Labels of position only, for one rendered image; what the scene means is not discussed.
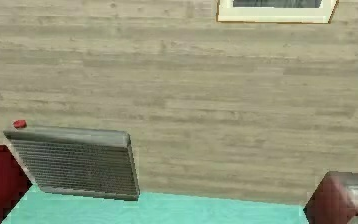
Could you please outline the dark red furniture block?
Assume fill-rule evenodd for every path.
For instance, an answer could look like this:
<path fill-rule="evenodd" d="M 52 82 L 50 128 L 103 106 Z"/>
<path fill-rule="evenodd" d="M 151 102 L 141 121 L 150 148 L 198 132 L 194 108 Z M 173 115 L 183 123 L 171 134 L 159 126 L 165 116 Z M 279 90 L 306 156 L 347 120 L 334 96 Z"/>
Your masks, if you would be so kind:
<path fill-rule="evenodd" d="M 6 145 L 0 145 L 0 224 L 32 186 Z"/>

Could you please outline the brown wooden side table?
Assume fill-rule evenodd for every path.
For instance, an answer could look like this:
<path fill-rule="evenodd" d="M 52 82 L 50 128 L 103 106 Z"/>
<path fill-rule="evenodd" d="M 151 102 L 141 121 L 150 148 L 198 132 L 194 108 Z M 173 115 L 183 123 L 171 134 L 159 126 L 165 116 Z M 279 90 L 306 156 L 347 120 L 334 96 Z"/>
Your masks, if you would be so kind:
<path fill-rule="evenodd" d="M 358 224 L 358 173 L 327 172 L 303 211 L 308 224 Z"/>

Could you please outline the grey ribbed wall radiator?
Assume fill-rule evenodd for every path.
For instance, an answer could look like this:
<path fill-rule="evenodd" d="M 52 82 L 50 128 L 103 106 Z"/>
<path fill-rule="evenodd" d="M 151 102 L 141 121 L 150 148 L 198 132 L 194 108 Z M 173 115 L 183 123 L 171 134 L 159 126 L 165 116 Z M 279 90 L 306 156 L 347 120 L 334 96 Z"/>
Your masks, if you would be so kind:
<path fill-rule="evenodd" d="M 131 137 L 124 131 L 32 126 L 3 134 L 27 177 L 46 193 L 139 198 Z"/>

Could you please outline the cream framed wall picture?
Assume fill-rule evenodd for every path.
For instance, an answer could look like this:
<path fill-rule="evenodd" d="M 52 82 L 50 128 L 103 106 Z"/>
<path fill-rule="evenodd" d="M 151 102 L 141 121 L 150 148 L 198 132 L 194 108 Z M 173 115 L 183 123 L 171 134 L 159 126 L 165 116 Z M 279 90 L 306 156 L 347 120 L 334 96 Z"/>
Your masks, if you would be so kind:
<path fill-rule="evenodd" d="M 218 22 L 328 24 L 339 0 L 218 0 Z"/>

